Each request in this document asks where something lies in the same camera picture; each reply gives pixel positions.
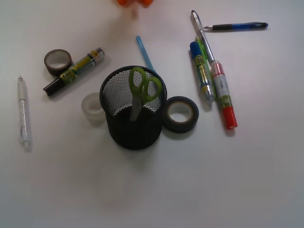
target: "red marker cap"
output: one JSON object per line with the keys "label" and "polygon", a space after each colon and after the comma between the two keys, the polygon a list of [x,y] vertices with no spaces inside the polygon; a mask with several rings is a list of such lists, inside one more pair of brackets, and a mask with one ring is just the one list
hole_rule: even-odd
{"label": "red marker cap", "polygon": [[236,116],[234,115],[234,112],[233,112],[233,107],[224,108],[223,115],[224,115],[226,127],[228,128],[228,130],[231,130],[238,126]]}

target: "black mesh pen holder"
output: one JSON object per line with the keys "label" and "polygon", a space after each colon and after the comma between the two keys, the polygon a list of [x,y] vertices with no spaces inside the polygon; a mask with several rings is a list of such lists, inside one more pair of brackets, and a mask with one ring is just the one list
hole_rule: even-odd
{"label": "black mesh pen holder", "polygon": [[[126,66],[111,73],[100,88],[100,103],[106,115],[111,137],[120,146],[130,150],[140,150],[151,146],[162,130],[162,109],[167,100],[167,89],[162,78],[154,71],[142,67],[147,78],[157,77],[162,83],[159,97],[145,103],[136,121],[130,122],[133,95],[129,86],[130,71],[137,66]],[[134,73],[134,84],[141,82],[139,72]],[[148,94],[156,92],[154,83],[149,84]]]}

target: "orange object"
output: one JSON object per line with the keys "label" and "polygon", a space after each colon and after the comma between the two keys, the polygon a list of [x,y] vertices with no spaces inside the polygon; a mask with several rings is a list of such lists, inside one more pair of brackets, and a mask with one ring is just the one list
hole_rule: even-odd
{"label": "orange object", "polygon": [[[142,2],[143,4],[148,5],[148,6],[153,2],[153,0],[137,0],[137,1]],[[131,0],[117,0],[117,2],[120,5],[125,5],[127,3],[130,3]]]}

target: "black tape roll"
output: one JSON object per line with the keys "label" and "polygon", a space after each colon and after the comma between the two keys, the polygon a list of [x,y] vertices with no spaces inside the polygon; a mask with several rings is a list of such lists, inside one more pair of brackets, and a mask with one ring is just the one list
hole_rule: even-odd
{"label": "black tape roll", "polygon": [[44,64],[51,75],[59,77],[72,66],[73,62],[70,53],[62,49],[56,49],[47,53],[44,57]]}
{"label": "black tape roll", "polygon": [[[177,122],[170,117],[170,114],[181,113],[187,117],[184,122]],[[171,132],[186,133],[192,130],[199,118],[197,105],[184,96],[174,96],[167,100],[162,113],[162,123]]]}

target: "clear tape roll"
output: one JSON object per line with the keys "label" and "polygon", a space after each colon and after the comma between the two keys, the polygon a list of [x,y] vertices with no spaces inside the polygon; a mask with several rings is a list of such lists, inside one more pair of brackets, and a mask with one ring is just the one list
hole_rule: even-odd
{"label": "clear tape roll", "polygon": [[81,102],[81,108],[89,121],[95,124],[105,121],[105,111],[100,105],[99,93],[87,95]]}

